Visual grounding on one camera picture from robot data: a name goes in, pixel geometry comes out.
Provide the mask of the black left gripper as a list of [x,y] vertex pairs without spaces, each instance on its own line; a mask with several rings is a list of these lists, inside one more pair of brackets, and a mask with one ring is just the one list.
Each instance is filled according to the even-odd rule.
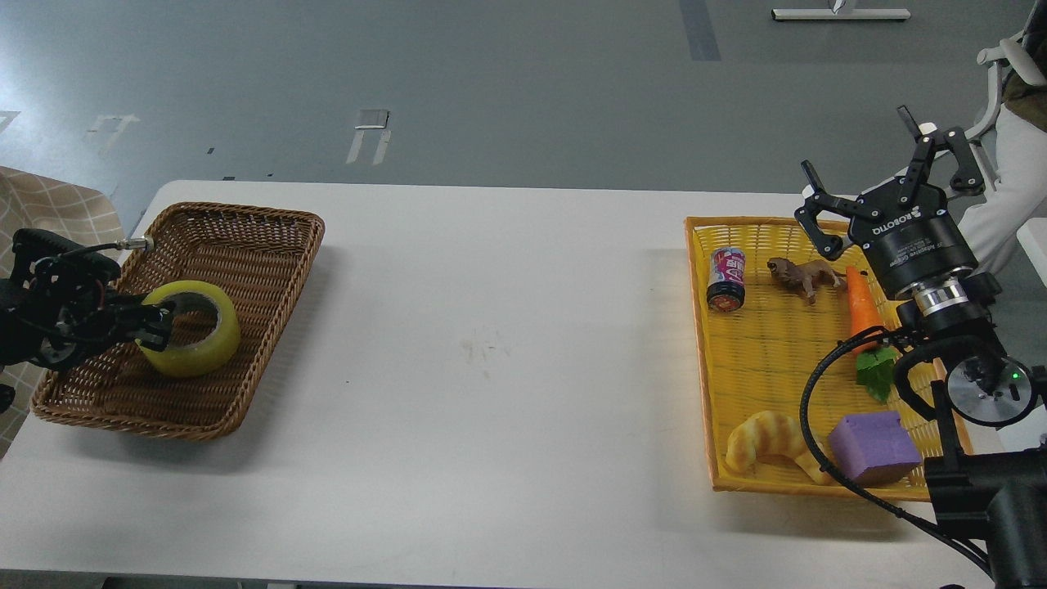
[[171,343],[174,302],[146,304],[142,299],[115,297],[101,307],[89,301],[75,304],[75,335],[91,343],[77,343],[81,357],[97,357],[116,344],[136,342],[146,350],[165,352]]

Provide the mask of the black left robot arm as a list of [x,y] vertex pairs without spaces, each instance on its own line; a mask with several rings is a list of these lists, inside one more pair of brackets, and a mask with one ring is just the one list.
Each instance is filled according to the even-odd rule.
[[121,294],[121,267],[105,255],[154,246],[149,236],[79,245],[48,230],[15,231],[12,273],[1,281],[2,366],[67,371],[132,340],[168,350],[177,305]]

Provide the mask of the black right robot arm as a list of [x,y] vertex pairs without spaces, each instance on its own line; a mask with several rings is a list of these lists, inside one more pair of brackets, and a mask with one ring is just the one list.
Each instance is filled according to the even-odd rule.
[[[800,400],[800,430],[822,472],[960,552],[996,587],[1043,588],[1045,448],[970,455],[955,418],[982,426],[1025,420],[1045,399],[1045,369],[1025,366],[999,342],[987,307],[1000,285],[990,273],[977,272],[968,243],[946,212],[946,192],[928,181],[935,157],[946,151],[958,165],[950,186],[984,190],[964,130],[916,123],[904,106],[898,113],[915,142],[900,178],[845,199],[825,190],[812,163],[802,163],[809,191],[796,220],[823,258],[837,260],[859,246],[886,297],[900,304],[901,324],[861,330],[816,365]],[[895,390],[937,425],[942,454],[923,463],[934,523],[860,488],[819,449],[809,428],[809,399],[822,373],[846,352],[872,342],[900,350]]]

